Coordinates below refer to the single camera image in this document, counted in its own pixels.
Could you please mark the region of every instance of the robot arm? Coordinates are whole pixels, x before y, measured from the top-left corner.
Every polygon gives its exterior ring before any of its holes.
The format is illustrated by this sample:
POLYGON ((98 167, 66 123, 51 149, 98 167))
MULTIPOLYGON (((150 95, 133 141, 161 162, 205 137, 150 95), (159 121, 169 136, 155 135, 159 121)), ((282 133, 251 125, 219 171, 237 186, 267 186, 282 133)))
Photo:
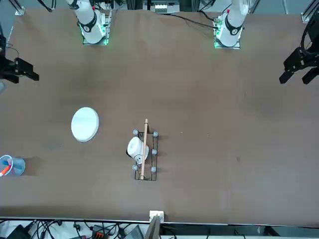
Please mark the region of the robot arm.
POLYGON ((6 59, 5 49, 6 38, 0 25, 0 80, 6 79, 15 84, 19 83, 20 76, 27 76, 34 81, 39 80, 39 75, 34 73, 33 66, 28 62, 18 57, 14 61, 6 59))
POLYGON ((217 38, 224 46, 232 47, 238 42, 248 11, 247 0, 232 0, 229 12, 223 13, 223 25, 217 38))
POLYGON ((83 37, 91 44, 98 43, 105 35, 105 14, 93 10, 89 0, 66 0, 80 22, 83 37))

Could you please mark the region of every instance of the wire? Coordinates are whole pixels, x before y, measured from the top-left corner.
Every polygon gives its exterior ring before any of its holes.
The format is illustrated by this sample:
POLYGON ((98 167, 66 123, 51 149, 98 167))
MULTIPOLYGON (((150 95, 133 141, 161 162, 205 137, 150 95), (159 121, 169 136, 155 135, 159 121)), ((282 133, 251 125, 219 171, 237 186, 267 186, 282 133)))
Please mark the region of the wire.
POLYGON ((223 13, 224 13, 230 6, 231 6, 231 4, 228 5, 227 8, 225 8, 225 9, 223 10, 223 13))
POLYGON ((213 6, 214 3, 216 2, 216 0, 210 0, 205 6, 203 6, 199 11, 202 11, 205 7, 207 7, 210 3, 212 3, 211 5, 213 6))
POLYGON ((301 49, 302 49, 303 53, 305 53, 305 54, 308 55, 308 56, 317 56, 317 55, 318 55, 318 52, 308 52, 308 51, 305 49, 305 37, 306 37, 307 34, 308 34, 308 28, 309 28, 310 25, 312 25, 313 20, 314 20, 314 17, 315 17, 315 15, 318 13, 318 11, 319 11, 319 8, 317 8, 317 9, 315 10, 315 12, 313 13, 313 15, 311 16, 311 18, 310 18, 308 24, 306 25, 306 27, 305 27, 305 29, 304 29, 303 35, 302 35, 302 37, 301 37, 301 42, 300 42, 301 49))
POLYGON ((19 58, 20 53, 19 53, 19 51, 18 51, 17 49, 15 49, 15 48, 13 48, 13 47, 10 47, 10 46, 7 46, 7 48, 9 48, 9 49, 12 49, 12 50, 16 51, 16 53, 18 54, 17 58, 19 58))
POLYGON ((79 238, 82 238, 83 236, 81 236, 81 235, 80 235, 80 233, 79 233, 79 231, 78 231, 77 227, 74 227, 74 228, 75 228, 76 233, 78 234, 79 238))
POLYGON ((210 228, 209 228, 209 230, 208 230, 208 235, 207 235, 206 239, 209 238, 209 235, 210 235, 210 228))
POLYGON ((86 223, 86 221, 84 221, 84 224, 91 230, 91 227, 86 223))
POLYGON ((245 235, 240 234, 239 232, 237 232, 237 230, 236 230, 236 229, 234 229, 234 234, 235 234, 235 235, 242 236, 242 237, 244 237, 244 239, 246 239, 245 235))
POLYGON ((105 236, 104 222, 102 222, 102 227, 103 227, 103 236, 105 236))
POLYGON ((210 18, 204 11, 200 10, 199 12, 201 12, 202 14, 204 14, 204 16, 205 16, 207 19, 209 19, 209 20, 211 20, 211 21, 214 21, 214 20, 215 20, 215 18, 210 18))
POLYGON ((47 7, 47 5, 45 5, 45 3, 42 0, 37 0, 45 9, 48 10, 48 12, 52 12, 52 9, 47 7))
POLYGON ((116 239, 116 238, 119 238, 119 239, 124 239, 125 237, 120 237, 120 229, 121 230, 125 230, 128 226, 130 226, 130 225, 132 225, 132 223, 129 223, 129 224, 127 224, 125 227, 123 227, 123 228, 120 228, 120 226, 119 226, 119 231, 118 231, 118 234, 116 235, 116 237, 114 237, 113 239, 116 239))
POLYGON ((170 16, 176 16, 176 17, 179 17, 179 18, 184 19, 184 20, 186 20, 186 21, 190 21, 190 22, 192 22, 192 23, 195 23, 195 24, 197 24, 197 25, 200 25, 200 26, 203 26, 203 27, 208 27, 208 28, 213 28, 213 29, 218 30, 218 27, 217 27, 217 26, 210 26, 210 25, 207 25, 207 24, 204 24, 204 23, 200 23, 200 22, 198 22, 198 21, 194 21, 194 20, 188 19, 188 18, 183 17, 183 16, 178 16, 178 15, 170 15, 170 16))
POLYGON ((44 222, 44 223, 45 223, 45 224, 44 224, 45 230, 48 231, 49 234, 50 234, 50 236, 51 236, 51 238, 54 239, 54 237, 52 236, 51 231, 50 231, 49 222, 44 222))
POLYGON ((176 234, 175 234, 171 229, 166 228, 165 226, 162 226, 162 228, 164 228, 165 230, 168 230, 169 232, 171 232, 171 233, 174 235, 173 237, 171 237, 171 238, 169 238, 169 239, 172 239, 172 238, 177 239, 176 234))
POLYGON ((33 233, 31 239, 34 238, 35 234, 37 234, 37 235, 39 234, 39 233, 38 233, 38 232, 39 232, 39 229, 43 226, 43 225, 39 226, 40 222, 41 222, 41 221, 39 221, 38 226, 37 226, 37 229, 36 229, 36 231, 33 233))

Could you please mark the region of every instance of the table surface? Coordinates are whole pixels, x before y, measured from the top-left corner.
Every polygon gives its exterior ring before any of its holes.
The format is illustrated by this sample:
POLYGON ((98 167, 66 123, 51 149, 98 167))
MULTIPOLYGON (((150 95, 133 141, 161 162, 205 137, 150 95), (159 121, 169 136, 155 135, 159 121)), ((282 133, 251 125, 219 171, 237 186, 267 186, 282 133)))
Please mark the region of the table surface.
POLYGON ((147 221, 163 210, 171 222, 318 225, 319 83, 303 85, 305 71, 279 83, 305 25, 297 15, 245 25, 241 50, 222 50, 211 29, 120 10, 110 44, 90 47, 69 9, 16 17, 10 43, 40 81, 0 95, 0 152, 27 163, 0 180, 0 214, 147 221), (80 107, 100 118, 88 143, 71 132, 80 107), (125 153, 145 118, 160 135, 154 182, 134 180, 125 153))

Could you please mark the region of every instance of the wooden dowel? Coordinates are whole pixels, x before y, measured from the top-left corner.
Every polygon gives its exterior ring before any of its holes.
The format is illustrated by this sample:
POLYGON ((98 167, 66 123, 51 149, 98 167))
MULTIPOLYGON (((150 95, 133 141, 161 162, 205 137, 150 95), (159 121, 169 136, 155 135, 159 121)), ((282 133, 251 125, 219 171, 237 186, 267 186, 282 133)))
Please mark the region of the wooden dowel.
POLYGON ((144 168, 145 168, 145 159, 146 159, 146 140, 148 135, 148 119, 145 120, 144 124, 144 147, 143 147, 143 155, 142 155, 142 170, 141 170, 141 179, 144 179, 144 168))

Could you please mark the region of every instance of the blue cup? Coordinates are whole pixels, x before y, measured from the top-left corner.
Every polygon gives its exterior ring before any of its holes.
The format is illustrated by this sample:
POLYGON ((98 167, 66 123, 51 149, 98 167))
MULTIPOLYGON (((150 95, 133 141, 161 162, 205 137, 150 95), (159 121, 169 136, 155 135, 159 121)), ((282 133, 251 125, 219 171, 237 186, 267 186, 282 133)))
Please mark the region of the blue cup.
POLYGON ((20 176, 24 170, 25 161, 22 158, 14 158, 10 155, 0 157, 0 176, 20 176))

